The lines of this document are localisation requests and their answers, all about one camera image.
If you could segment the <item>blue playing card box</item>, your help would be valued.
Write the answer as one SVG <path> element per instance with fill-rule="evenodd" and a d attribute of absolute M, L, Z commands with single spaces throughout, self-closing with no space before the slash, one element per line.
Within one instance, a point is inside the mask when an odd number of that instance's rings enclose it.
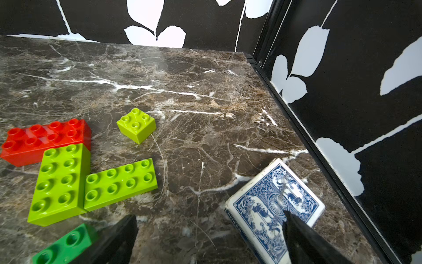
<path fill-rule="evenodd" d="M 225 203 L 225 212 L 262 264 L 289 264 L 285 211 L 312 227 L 324 203 L 277 158 Z"/>

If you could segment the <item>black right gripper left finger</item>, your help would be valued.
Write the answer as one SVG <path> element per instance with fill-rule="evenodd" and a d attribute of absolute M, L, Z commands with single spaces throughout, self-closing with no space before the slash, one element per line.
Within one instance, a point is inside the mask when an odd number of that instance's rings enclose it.
<path fill-rule="evenodd" d="M 136 216 L 125 216 L 88 247 L 72 264 L 128 264 L 138 233 Z"/>

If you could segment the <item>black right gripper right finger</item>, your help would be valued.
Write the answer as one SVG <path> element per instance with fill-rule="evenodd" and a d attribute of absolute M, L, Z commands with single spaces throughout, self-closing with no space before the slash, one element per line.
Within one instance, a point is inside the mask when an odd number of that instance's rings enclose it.
<path fill-rule="evenodd" d="M 350 264 L 350 260 L 338 252 L 315 230 L 290 211 L 283 223 L 283 234 L 292 264 Z"/>

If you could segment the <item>lime lego brick long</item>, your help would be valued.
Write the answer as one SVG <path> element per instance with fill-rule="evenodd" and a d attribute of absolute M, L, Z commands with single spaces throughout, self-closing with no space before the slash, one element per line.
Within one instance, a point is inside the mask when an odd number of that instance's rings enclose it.
<path fill-rule="evenodd" d="M 92 173 L 85 180 L 84 209 L 91 212 L 157 188 L 151 158 Z"/>
<path fill-rule="evenodd" d="M 91 153 L 84 144 L 46 150 L 27 222 L 46 227 L 86 213 L 85 180 L 90 165 Z"/>

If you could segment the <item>dark green square lego brick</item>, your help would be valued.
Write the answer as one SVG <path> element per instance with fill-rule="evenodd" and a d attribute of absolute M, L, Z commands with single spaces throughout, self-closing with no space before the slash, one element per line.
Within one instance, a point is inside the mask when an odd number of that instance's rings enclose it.
<path fill-rule="evenodd" d="M 68 264 L 97 239 L 97 231 L 92 226 L 83 223 L 36 254 L 32 258 L 32 263 Z"/>

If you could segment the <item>red lego brick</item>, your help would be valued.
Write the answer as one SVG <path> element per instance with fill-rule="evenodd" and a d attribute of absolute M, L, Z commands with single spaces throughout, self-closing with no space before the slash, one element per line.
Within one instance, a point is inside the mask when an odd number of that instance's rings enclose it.
<path fill-rule="evenodd" d="M 1 158 L 16 167 L 27 166 L 41 162 L 50 148 L 83 143 L 91 150 L 91 136 L 91 128 L 83 119 L 13 128 L 1 146 Z"/>

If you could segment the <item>small lime lego brick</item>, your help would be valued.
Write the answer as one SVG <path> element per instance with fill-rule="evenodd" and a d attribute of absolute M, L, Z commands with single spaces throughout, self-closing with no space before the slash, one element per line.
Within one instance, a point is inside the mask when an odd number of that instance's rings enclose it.
<path fill-rule="evenodd" d="M 155 119 L 138 108 L 122 116 L 117 125 L 123 135 L 137 144 L 145 141 L 157 128 Z"/>

